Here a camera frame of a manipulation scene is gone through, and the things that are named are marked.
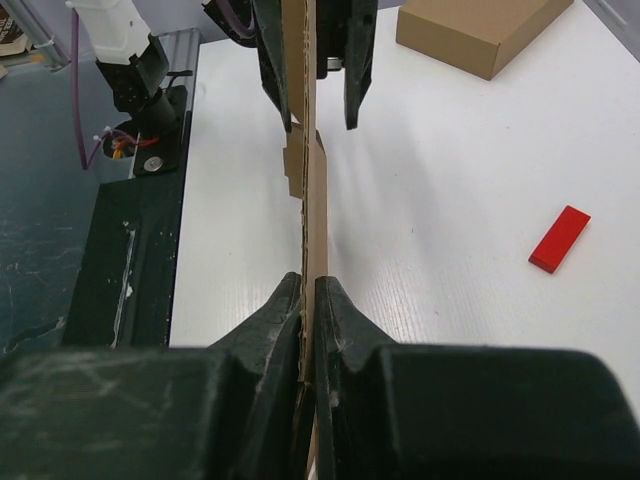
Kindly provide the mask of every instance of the cardboard box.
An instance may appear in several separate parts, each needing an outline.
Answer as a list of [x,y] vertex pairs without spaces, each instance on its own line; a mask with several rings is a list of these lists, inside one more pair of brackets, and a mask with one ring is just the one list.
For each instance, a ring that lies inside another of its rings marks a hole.
[[573,0],[407,0],[396,42],[491,80]]

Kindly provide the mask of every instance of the screw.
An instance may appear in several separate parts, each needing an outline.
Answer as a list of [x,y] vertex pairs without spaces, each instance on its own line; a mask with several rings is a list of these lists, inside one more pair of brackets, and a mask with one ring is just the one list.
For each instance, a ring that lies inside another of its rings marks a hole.
[[160,157],[151,157],[149,160],[144,162],[144,169],[147,172],[157,172],[162,168],[162,164],[164,162]]
[[344,64],[342,63],[342,59],[338,57],[328,57],[327,58],[327,70],[330,72],[339,72],[342,70]]

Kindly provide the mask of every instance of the white tabletop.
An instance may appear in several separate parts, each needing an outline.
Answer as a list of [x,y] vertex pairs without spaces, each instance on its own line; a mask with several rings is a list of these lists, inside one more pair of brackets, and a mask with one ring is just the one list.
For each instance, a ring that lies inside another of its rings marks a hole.
[[[568,347],[640,412],[640,65],[577,1],[486,82],[397,45],[347,132],[318,86],[330,273],[402,342]],[[202,47],[171,344],[216,341],[300,269],[300,202],[254,50]],[[593,216],[560,269],[527,262],[565,205]]]

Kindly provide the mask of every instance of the red block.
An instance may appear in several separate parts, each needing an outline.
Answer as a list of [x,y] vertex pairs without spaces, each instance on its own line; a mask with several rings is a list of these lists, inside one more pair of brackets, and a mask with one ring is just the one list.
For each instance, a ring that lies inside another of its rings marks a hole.
[[545,272],[556,271],[591,217],[567,206],[529,257],[529,262]]

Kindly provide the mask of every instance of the gray floor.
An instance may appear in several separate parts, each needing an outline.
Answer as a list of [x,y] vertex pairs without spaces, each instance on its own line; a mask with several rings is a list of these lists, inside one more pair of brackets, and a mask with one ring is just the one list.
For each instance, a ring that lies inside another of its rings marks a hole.
[[640,1],[584,0],[584,3],[640,61]]

